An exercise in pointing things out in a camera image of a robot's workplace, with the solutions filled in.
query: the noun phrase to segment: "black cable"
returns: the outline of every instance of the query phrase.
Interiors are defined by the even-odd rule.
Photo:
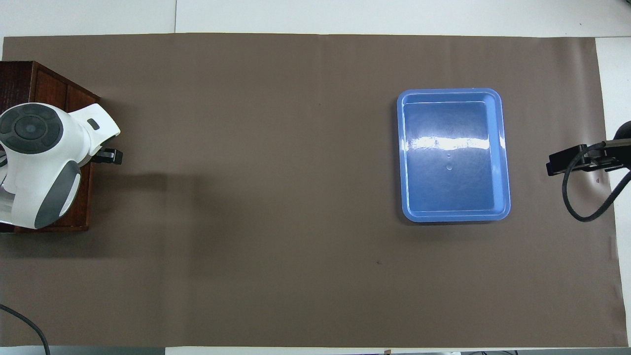
[[[492,350],[491,352],[505,352],[508,355],[519,355],[519,352],[517,350],[513,350],[515,352],[515,354],[513,354],[510,351],[506,351],[506,350]],[[475,354],[482,354],[482,355],[488,355],[488,353],[486,351],[474,351],[474,352],[470,352],[468,355],[475,355]]]
[[[30,319],[20,314],[20,312],[12,310],[11,308],[3,304],[0,304],[0,310],[3,310],[9,313],[10,315],[15,316],[16,318],[20,319],[24,323],[28,324],[29,327],[33,328],[35,333],[37,333],[37,335],[39,335],[40,339],[42,340],[42,345],[44,346],[44,352],[46,353],[46,355],[50,355],[50,348],[48,347],[48,342],[46,341],[46,337],[44,336],[44,333],[41,331],[41,329],[39,329],[39,327],[35,325],[35,323],[31,322]]]
[[[572,172],[572,169],[574,169],[576,164],[585,154],[587,154],[588,152],[591,152],[592,150],[602,149],[604,148],[604,146],[605,146],[605,142],[602,141],[600,143],[590,145],[589,147],[581,150],[581,152],[578,153],[574,157],[574,159],[572,159],[572,161],[570,161],[570,164],[567,166],[567,169],[565,170],[565,174],[563,175],[563,184],[561,185],[561,194],[563,194],[563,202],[565,204],[565,207],[567,208],[567,211],[570,212],[570,215],[572,215],[574,218],[576,218],[577,220],[581,222],[591,222],[592,220],[600,217],[605,211],[607,211],[607,208],[611,206],[613,201],[616,199],[616,197],[618,197],[618,195],[622,192],[622,190],[629,183],[629,181],[631,181],[631,171],[629,171],[627,175],[625,175],[625,177],[623,177],[622,180],[618,183],[618,186],[616,186],[616,188],[613,189],[613,191],[611,192],[609,197],[603,202],[603,204],[600,207],[598,207],[598,209],[593,214],[588,215],[587,217],[583,217],[579,215],[572,208],[572,205],[570,204],[570,200],[567,197],[567,181],[570,179],[570,173]]]

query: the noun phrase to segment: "white table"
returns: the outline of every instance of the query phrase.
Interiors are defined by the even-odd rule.
[[[631,4],[623,0],[0,0],[0,14],[0,41],[5,36],[24,35],[174,32],[597,37],[607,139],[613,138],[622,123],[631,120]],[[623,174],[623,171],[612,172],[612,184]],[[618,197],[614,207],[629,332],[631,189]],[[356,354],[383,350],[285,348],[282,352]],[[185,348],[167,351],[170,354],[196,351],[200,354],[278,354],[281,350]]]

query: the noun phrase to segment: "white surface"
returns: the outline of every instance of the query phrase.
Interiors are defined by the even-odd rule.
[[[101,149],[103,142],[121,133],[121,129],[116,122],[114,122],[112,116],[105,112],[105,109],[99,104],[92,104],[80,110],[70,112],[70,116],[84,127],[90,141],[88,143],[88,155],[91,157]],[[93,129],[92,125],[88,123],[91,119],[96,122],[98,129]]]
[[[351,354],[383,354],[390,350],[393,354],[431,354],[460,355],[461,352],[479,351],[480,349],[443,349],[417,347],[168,347],[165,355],[351,355]],[[489,348],[486,351],[502,351],[506,348]]]
[[[81,174],[75,175],[73,185],[70,187],[70,192],[68,193],[68,197],[66,197],[66,201],[64,202],[64,205],[61,207],[61,210],[59,211],[59,215],[58,215],[59,217],[63,216],[66,213],[66,211],[70,207],[70,204],[74,201],[74,196],[77,193],[77,189],[79,188],[80,182],[81,182]]]
[[[613,139],[618,127],[631,121],[631,38],[596,39],[596,50],[603,89],[604,127],[607,139]],[[612,171],[609,174],[611,188],[627,172],[627,169]],[[631,186],[622,191],[613,208],[616,213],[622,295],[627,311],[627,337],[631,338]]]
[[[631,35],[624,0],[178,0],[176,32]]]
[[[177,0],[177,18],[175,8],[175,0],[0,0],[0,42],[5,36],[174,31],[631,36],[631,5],[624,0]],[[605,125],[611,138],[620,124],[631,119],[631,39],[598,39],[596,45]],[[612,174],[612,184],[620,174]],[[631,187],[615,203],[627,332],[631,331],[629,207]],[[186,349],[191,350],[174,348],[168,353],[181,354],[177,351]],[[242,350],[218,348],[218,352],[203,354],[240,354]],[[357,353],[362,349],[346,350]],[[290,350],[292,354],[333,353],[313,351]]]
[[[0,0],[0,57],[9,36],[169,33],[175,0]]]

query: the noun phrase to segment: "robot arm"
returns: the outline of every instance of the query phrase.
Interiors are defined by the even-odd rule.
[[[0,167],[0,174],[6,169],[6,175],[0,185],[0,220],[38,229],[59,219],[76,196],[80,166],[120,132],[98,104],[68,114],[29,103],[2,113],[6,168]]]

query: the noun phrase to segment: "brown mat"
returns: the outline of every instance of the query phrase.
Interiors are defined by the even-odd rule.
[[[574,220],[545,171],[604,138],[593,39],[18,37],[3,59],[94,91],[122,130],[89,232],[0,236],[0,301],[52,344],[627,345],[613,212]],[[414,225],[394,102],[457,87],[502,96],[512,211]],[[573,179],[580,212],[610,192]],[[37,343],[0,320],[0,345]]]

